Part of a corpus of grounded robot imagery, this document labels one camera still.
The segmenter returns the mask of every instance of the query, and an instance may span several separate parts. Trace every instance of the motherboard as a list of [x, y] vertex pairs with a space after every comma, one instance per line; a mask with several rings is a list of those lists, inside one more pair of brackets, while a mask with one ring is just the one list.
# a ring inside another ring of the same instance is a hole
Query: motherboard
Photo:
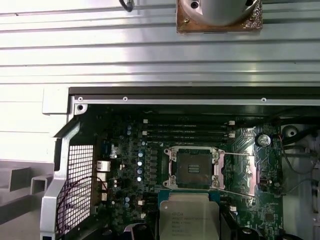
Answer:
[[[277, 140], [265, 147], [256, 143], [259, 134], [277, 135], [280, 126], [236, 127], [255, 118], [154, 111], [110, 110], [107, 119], [96, 145], [96, 175], [105, 184], [99, 184], [95, 205], [98, 213], [108, 216], [113, 232], [148, 223], [161, 239], [159, 212], [168, 206], [180, 208], [180, 201], [190, 200], [192, 194], [208, 195], [204, 204], [212, 211], [227, 206], [240, 226], [257, 230], [267, 240], [282, 230], [281, 146]], [[192, 208], [190, 201], [185, 206]], [[178, 223], [170, 218], [170, 234], [183, 237], [185, 230]]]

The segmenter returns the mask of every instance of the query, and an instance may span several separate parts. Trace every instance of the screw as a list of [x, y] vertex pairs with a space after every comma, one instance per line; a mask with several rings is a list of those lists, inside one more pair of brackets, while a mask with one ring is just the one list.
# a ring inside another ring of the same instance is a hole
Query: screw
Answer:
[[245, 234], [252, 234], [252, 231], [249, 228], [242, 229], [242, 232], [245, 233]]

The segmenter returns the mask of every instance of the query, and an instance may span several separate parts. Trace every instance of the black wire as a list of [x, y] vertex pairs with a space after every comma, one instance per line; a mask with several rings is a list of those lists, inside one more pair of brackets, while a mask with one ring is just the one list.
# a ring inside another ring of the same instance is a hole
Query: black wire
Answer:
[[126, 3], [125, 0], [119, 0], [119, 3], [128, 13], [131, 13], [135, 6], [133, 0], [128, 0]]
[[298, 188], [301, 184], [303, 184], [304, 182], [307, 182], [307, 181], [315, 181], [316, 183], [318, 182], [317, 180], [315, 179], [312, 179], [312, 178], [306, 178], [306, 179], [303, 179], [301, 180], [297, 185], [295, 185], [294, 187], [292, 187], [291, 189], [285, 191], [285, 192], [282, 192], [281, 195], [286, 195], [288, 193], [291, 193], [293, 190], [295, 190], [296, 188]]
[[306, 147], [302, 145], [289, 145], [289, 146], [284, 146], [284, 150], [290, 150], [290, 149], [296, 149], [300, 150], [300, 152], [306, 152]]
[[102, 181], [102, 179], [100, 177], [97, 177], [97, 176], [85, 176], [81, 179], [79, 179], [78, 181], [75, 181], [71, 184], [71, 186], [66, 190], [66, 193], [65, 195], [63, 196], [63, 198], [61, 199], [61, 201], [59, 202], [58, 206], [56, 207], [56, 218], [55, 218], [55, 221], [56, 221], [56, 224], [57, 224], [57, 231], [58, 233], [60, 232], [60, 228], [59, 228], [59, 223], [58, 223], [58, 215], [59, 215], [59, 209], [61, 207], [61, 205], [64, 203], [64, 201], [66, 200], [66, 197], [68, 196], [69, 192], [75, 187], [78, 185], [78, 183], [80, 183], [82, 180], [85, 180], [85, 179], [98, 179], [104, 186], [105, 189], [107, 189], [107, 186], [106, 184], [104, 183], [104, 181]]
[[311, 172], [313, 171], [313, 169], [315, 168], [315, 166], [316, 166], [316, 164], [317, 164], [317, 161], [314, 161], [314, 163], [313, 163], [313, 165], [312, 165], [312, 168], [309, 169], [309, 170], [306, 171], [306, 172], [301, 172], [301, 171], [295, 170], [295, 169], [292, 167], [292, 165], [291, 165], [291, 163], [290, 163], [290, 161], [289, 161], [289, 159], [288, 159], [288, 156], [287, 156], [286, 150], [285, 150], [285, 146], [284, 146], [284, 144], [283, 144], [283, 142], [282, 142], [281, 136], [278, 135], [278, 137], [279, 137], [279, 139], [280, 139], [280, 146], [281, 146], [281, 150], [282, 150], [282, 155], [283, 155], [286, 163], [288, 164], [290, 170], [291, 170], [292, 172], [294, 172], [295, 174], [299, 174], [299, 175], [305, 175], [305, 174], [311, 173]]

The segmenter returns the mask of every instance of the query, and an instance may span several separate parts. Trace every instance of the aluminum frame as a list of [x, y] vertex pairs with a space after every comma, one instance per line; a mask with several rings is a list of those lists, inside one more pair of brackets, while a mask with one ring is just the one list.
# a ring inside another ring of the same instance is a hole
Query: aluminum frame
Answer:
[[41, 219], [40, 219], [40, 239], [49, 237], [51, 240], [56, 240], [56, 214], [57, 200], [59, 193], [63, 189], [67, 181], [68, 156], [70, 140], [79, 132], [80, 123], [77, 123], [67, 134], [62, 138], [61, 153], [60, 153], [60, 168], [54, 172], [53, 180], [48, 187], [41, 204]]

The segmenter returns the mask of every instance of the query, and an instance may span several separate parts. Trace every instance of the green circuit board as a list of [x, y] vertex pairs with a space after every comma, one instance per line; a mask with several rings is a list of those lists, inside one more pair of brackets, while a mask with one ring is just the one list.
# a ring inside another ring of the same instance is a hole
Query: green circuit board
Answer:
[[[210, 189], [207, 182], [183, 184], [191, 190], [217, 192], [227, 201], [240, 226], [258, 230], [267, 240], [283, 228], [283, 203], [278, 191], [282, 185], [281, 148], [277, 140], [268, 147], [255, 145], [259, 133], [275, 135], [279, 126], [234, 129], [229, 121], [245, 117], [126, 114], [112, 113], [106, 122], [106, 133], [99, 138], [101, 162], [110, 163], [107, 173], [107, 198], [101, 198], [97, 209], [110, 217], [109, 227], [121, 233], [128, 224], [146, 222], [155, 225], [158, 218], [158, 193], [166, 189], [169, 171], [177, 171], [179, 161], [169, 168], [165, 149], [173, 146], [215, 147], [227, 153], [249, 154], [224, 156], [224, 189], [243, 195]], [[205, 150], [184, 150], [180, 156], [202, 154]], [[197, 171], [197, 165], [190, 165]], [[97, 175], [103, 174], [98, 168]]]

